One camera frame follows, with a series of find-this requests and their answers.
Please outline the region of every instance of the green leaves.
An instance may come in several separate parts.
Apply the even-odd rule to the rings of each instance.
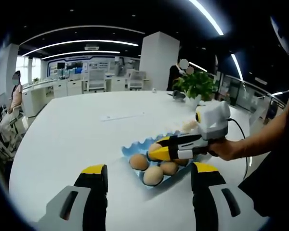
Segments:
[[[205,101],[210,100],[214,88],[213,79],[206,72],[194,72],[180,77],[173,86],[181,88],[188,98],[194,99],[201,95]]]

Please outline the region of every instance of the window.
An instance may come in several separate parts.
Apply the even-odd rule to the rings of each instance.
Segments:
[[[20,83],[25,85],[28,83],[28,57],[18,56],[16,60],[16,71],[20,71]]]
[[[40,59],[33,58],[32,59],[32,75],[31,75],[32,81],[35,78],[40,78]]]

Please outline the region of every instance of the white flower pot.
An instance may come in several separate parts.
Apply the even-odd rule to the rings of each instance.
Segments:
[[[201,101],[201,95],[198,95],[196,98],[188,98],[186,97],[185,103],[191,107],[193,110],[196,110],[196,107],[198,106],[199,102]]]

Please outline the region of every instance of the black ceiling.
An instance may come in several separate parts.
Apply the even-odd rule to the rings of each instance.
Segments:
[[[188,0],[121,0],[91,1],[76,4],[44,4],[36,7],[19,7],[18,14],[8,23],[11,42],[20,44],[27,39],[68,26],[105,25],[117,26],[144,32],[144,34],[116,28],[86,27],[61,30],[34,38],[20,46],[22,55],[46,45],[81,39],[107,39],[139,44],[139,47],[97,43],[100,50],[120,51],[122,56],[139,58],[145,36],[162,31],[181,42],[180,57],[202,66],[214,69],[217,55],[220,70],[238,76],[231,59],[235,53],[243,78],[270,92],[286,90],[281,81],[285,56],[270,22],[275,15],[272,3],[252,0],[198,0],[206,8],[224,32],[217,32],[205,16]],[[46,48],[30,55],[49,55],[83,51],[86,43],[74,43]],[[268,82],[264,86],[255,77]]]

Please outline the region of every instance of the black cable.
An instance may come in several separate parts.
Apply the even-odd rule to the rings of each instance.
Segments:
[[[239,129],[241,130],[242,132],[242,135],[245,139],[245,135],[244,135],[244,132],[243,132],[243,129],[241,128],[241,126],[239,125],[239,123],[235,120],[235,119],[232,119],[232,118],[229,118],[228,121],[234,121],[236,123],[236,125],[239,127]],[[247,157],[245,157],[246,159],[246,170],[245,170],[245,174],[244,174],[244,177],[243,179],[245,179],[246,175],[247,175],[247,168],[248,168],[248,161],[247,161]]]

